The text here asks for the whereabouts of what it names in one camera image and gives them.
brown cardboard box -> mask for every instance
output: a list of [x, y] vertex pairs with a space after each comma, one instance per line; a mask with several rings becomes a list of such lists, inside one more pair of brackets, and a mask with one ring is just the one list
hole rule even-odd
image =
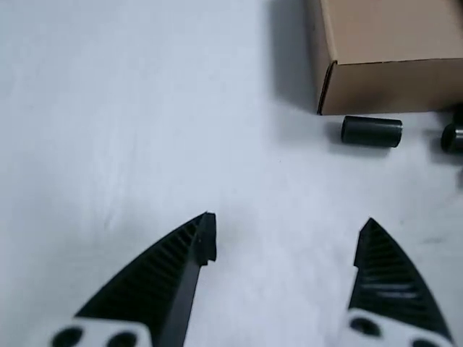
[[463, 101], [462, 0], [306, 0], [318, 113]]

white plastic part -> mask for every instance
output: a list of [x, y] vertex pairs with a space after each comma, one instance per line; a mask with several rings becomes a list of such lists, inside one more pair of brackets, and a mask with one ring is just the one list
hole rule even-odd
[[[353, 320], [361, 318], [378, 328], [379, 335], [368, 335], [351, 328]], [[341, 329], [340, 347], [413, 347], [415, 341], [426, 341], [427, 346], [452, 347], [442, 335], [413, 325], [380, 316], [362, 309], [350, 309]]]
[[109, 341], [121, 333], [135, 336], [133, 347], [152, 347], [150, 332], [144, 324], [93, 318], [55, 319], [43, 322], [36, 329], [31, 330], [24, 347], [61, 347], [54, 346], [54, 339], [69, 328], [81, 329], [82, 335], [76, 344], [66, 347], [109, 347]]

white surface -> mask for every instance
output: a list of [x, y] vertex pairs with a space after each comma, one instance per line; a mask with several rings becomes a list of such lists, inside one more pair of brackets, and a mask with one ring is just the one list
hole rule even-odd
[[389, 152], [340, 145], [341, 119], [308, 111], [303, 31], [296, 0], [0, 1], [0, 346], [205, 210], [218, 259], [187, 347], [333, 343], [369, 216], [463, 344], [446, 121], [400, 116]]

black hole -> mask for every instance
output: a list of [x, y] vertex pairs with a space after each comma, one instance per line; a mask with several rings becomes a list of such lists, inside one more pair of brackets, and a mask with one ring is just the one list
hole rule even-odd
[[413, 347], [438, 347], [438, 345], [436, 345], [434, 342], [423, 340], [422, 338], [413, 341], [412, 346]]
[[350, 321], [350, 327], [365, 335], [375, 336], [377, 338], [381, 336], [379, 326], [367, 318], [354, 318]]
[[134, 347], [137, 344], [137, 336], [129, 331], [124, 331], [111, 338], [107, 347]]
[[83, 333], [81, 327], [67, 327], [54, 336], [51, 345], [53, 347], [76, 346], [82, 338]]
[[456, 137], [456, 129], [453, 124], [448, 125], [442, 132], [441, 147], [444, 152], [451, 150]]

black rubber tube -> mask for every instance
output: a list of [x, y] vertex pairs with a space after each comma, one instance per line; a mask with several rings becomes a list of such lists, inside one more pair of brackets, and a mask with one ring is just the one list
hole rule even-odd
[[449, 124], [445, 127], [441, 147], [446, 153], [463, 153], [463, 125]]
[[354, 145], [397, 147], [402, 138], [402, 121], [345, 116], [341, 141]]

